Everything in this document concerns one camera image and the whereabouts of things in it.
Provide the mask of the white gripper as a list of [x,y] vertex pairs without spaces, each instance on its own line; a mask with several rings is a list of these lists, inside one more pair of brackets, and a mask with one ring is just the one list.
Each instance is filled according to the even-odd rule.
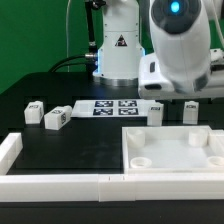
[[173,100],[224,97],[224,50],[211,49],[211,78],[204,88],[194,93],[178,93],[165,78],[154,53],[140,61],[138,92],[143,99]]

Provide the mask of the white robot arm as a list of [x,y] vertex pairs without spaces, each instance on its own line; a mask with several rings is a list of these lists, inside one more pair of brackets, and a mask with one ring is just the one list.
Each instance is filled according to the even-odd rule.
[[224,0],[85,0],[103,10],[101,47],[94,40],[94,80],[136,85],[144,99],[224,97],[222,47],[210,47],[209,22],[224,19]]

